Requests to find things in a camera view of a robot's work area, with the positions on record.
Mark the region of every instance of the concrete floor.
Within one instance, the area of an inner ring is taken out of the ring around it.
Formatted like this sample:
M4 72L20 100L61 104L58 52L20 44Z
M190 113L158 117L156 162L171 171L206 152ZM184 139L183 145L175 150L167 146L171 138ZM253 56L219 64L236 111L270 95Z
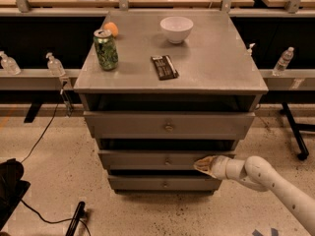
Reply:
M43 105L32 123L25 124L28 105L0 106L1 162L22 161L46 125L53 105ZM24 201L50 221L71 218L79 201L86 202L86 223L93 236L198 235L245 236L256 230L280 236L309 235L271 193L258 193L234 181L223 181L212 196L206 194L116 194L97 157L81 106L70 118L58 107L56 117L31 156L24 162L23 179L31 183ZM303 135L310 155L299 152L280 105L262 105L236 158L259 155L267 159L292 184L315 197L315 134ZM292 105L296 121L315 124L315 105ZM3 231L12 236L65 235L69 222L47 224L18 205ZM80 224L76 235L88 235Z

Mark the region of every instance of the drawer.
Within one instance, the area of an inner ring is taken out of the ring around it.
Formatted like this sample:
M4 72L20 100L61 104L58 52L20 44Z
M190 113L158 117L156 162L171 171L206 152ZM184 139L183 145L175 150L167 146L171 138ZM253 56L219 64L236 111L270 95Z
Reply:
M250 112L85 112L94 138L244 139Z
M218 153L215 151L100 150L98 156L103 168L107 170L194 170L195 161L215 154Z
M208 176L108 176L115 191L207 191L213 193L221 180Z

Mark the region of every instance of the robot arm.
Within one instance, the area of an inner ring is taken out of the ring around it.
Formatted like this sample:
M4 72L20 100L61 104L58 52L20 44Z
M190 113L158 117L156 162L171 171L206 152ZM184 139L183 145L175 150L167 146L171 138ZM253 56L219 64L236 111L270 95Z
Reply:
M220 180L232 179L256 191L273 192L295 218L315 235L315 201L286 181L265 159L250 156L246 160L226 156L208 156L194 164L195 169Z

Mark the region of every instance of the green soda can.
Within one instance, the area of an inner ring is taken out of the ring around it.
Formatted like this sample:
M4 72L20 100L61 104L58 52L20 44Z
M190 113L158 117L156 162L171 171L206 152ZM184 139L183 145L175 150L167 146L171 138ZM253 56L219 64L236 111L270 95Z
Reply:
M109 71L118 65L118 53L115 39L109 29L97 29L94 32L94 47L100 67Z

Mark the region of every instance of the drawer handle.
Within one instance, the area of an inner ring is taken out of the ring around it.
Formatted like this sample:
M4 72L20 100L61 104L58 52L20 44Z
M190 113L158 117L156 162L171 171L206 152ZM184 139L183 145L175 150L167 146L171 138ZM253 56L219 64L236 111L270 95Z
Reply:
M164 126L165 130L167 132L172 132L174 130L174 127L171 126L169 123L167 123L165 126Z

